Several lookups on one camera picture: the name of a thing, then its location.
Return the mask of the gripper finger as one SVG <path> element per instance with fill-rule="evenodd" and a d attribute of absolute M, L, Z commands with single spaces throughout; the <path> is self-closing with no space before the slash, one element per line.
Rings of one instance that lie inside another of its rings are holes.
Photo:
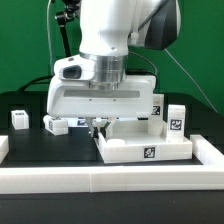
<path fill-rule="evenodd" d="M 92 138 L 97 138 L 98 137 L 98 129 L 93 125 L 93 118 L 87 118 L 86 119 L 86 124 L 89 128 L 90 135 Z"/>
<path fill-rule="evenodd" d="M 100 128 L 100 133 L 103 136 L 112 136 L 114 124 L 115 124 L 115 118 L 108 118 L 107 121 Z"/>

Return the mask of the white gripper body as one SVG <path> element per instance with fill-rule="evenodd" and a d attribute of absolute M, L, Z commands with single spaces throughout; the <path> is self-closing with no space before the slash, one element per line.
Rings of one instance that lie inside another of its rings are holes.
<path fill-rule="evenodd" d="M 53 117 L 147 118 L 152 113 L 153 75 L 127 75 L 124 81 L 92 87 L 95 63 L 80 56 L 58 60 L 47 98 Z"/>

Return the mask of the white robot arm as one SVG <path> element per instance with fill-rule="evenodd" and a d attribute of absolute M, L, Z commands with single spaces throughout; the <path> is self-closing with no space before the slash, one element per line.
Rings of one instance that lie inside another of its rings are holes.
<path fill-rule="evenodd" d="M 54 64 L 52 117 L 147 118 L 156 78 L 128 75 L 130 46 L 163 50 L 178 37 L 178 0 L 81 0 L 79 53 Z"/>

